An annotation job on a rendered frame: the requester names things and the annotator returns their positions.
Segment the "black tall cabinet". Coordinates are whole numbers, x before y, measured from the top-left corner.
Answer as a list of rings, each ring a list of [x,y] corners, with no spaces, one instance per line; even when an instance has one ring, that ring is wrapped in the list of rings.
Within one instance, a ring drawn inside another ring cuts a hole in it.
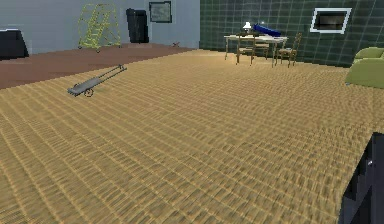
[[[126,10],[129,38],[131,43],[148,43],[148,24],[145,10]]]

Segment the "dark framed wall picture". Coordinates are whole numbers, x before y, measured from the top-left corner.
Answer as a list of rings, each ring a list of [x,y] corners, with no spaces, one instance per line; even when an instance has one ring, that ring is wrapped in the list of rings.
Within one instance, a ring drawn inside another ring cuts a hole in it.
[[[172,22],[170,1],[150,2],[149,11],[150,11],[151,22],[155,22],[155,23],[171,23]]]

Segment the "wooden dining chair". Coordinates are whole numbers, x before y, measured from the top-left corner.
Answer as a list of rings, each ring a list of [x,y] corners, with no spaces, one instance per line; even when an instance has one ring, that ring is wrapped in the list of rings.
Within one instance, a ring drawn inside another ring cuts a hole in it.
[[[236,49],[236,63],[240,63],[240,56],[242,54],[250,54],[250,64],[253,64],[255,56],[255,42],[256,36],[249,33],[238,33],[237,38],[237,49]]]
[[[265,59],[268,59],[269,44],[268,43],[256,43],[255,48],[262,50]]]
[[[277,51],[277,56],[275,57],[275,60],[280,60],[280,62],[283,62],[284,58],[288,59],[288,65],[287,67],[294,66],[297,58],[297,51],[300,46],[300,42],[302,39],[302,33],[298,32],[295,35],[294,42],[290,48],[281,48]]]

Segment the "white framed window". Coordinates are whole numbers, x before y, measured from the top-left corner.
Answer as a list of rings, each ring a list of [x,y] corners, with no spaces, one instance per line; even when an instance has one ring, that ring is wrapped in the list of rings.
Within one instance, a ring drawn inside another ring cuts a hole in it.
[[[310,26],[311,33],[345,33],[351,8],[315,8]]]

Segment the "black low furniture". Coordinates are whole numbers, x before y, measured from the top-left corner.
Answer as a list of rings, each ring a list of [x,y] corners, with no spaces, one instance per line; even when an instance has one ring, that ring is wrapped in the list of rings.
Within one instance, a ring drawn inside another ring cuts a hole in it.
[[[23,35],[18,29],[0,30],[0,60],[29,56]]]

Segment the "grey hand truck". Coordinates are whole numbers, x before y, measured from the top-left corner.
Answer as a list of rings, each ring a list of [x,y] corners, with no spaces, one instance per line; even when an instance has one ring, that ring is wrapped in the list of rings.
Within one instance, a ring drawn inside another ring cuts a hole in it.
[[[111,70],[101,75],[92,77],[81,83],[76,83],[73,87],[68,88],[67,92],[70,95],[73,95],[75,97],[81,94],[83,94],[86,97],[92,97],[94,94],[94,90],[93,90],[94,87],[96,87],[97,85],[105,82],[106,80],[116,76],[117,74],[125,70],[126,70],[126,67],[123,66],[122,64],[119,64],[118,66],[112,68]]]

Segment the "yellow rolling ladder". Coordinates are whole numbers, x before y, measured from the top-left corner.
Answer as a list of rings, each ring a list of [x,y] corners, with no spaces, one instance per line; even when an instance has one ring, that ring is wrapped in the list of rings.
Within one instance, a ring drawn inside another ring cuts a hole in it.
[[[102,47],[122,47],[114,4],[85,4],[78,20],[78,48],[91,48],[97,53]]]

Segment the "green sofa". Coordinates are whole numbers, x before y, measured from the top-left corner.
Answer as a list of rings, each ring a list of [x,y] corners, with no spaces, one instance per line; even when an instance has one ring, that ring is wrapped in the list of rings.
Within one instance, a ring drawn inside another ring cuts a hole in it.
[[[368,47],[359,50],[345,83],[384,89],[384,48]]]

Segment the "white wooden dining table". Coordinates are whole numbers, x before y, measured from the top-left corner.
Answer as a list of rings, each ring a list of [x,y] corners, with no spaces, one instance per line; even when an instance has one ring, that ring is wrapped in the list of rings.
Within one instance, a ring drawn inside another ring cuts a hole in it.
[[[237,38],[235,34],[226,35],[224,37],[225,39],[225,56],[224,59],[227,59],[228,52],[229,52],[229,42],[230,41],[236,41]],[[272,36],[256,36],[256,43],[268,43],[272,46],[272,58],[275,58],[276,52],[277,52],[277,45],[282,44],[285,45],[287,42],[287,37],[272,37]]]

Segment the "blue long object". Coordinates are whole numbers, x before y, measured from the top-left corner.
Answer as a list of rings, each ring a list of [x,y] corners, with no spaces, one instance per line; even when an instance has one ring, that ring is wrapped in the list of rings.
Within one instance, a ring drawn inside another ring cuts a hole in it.
[[[260,33],[263,33],[263,34],[266,34],[266,35],[269,35],[269,36],[272,36],[272,37],[280,37],[281,36],[281,33],[279,31],[267,28],[267,27],[262,26],[258,23],[253,25],[253,30],[260,32]]]

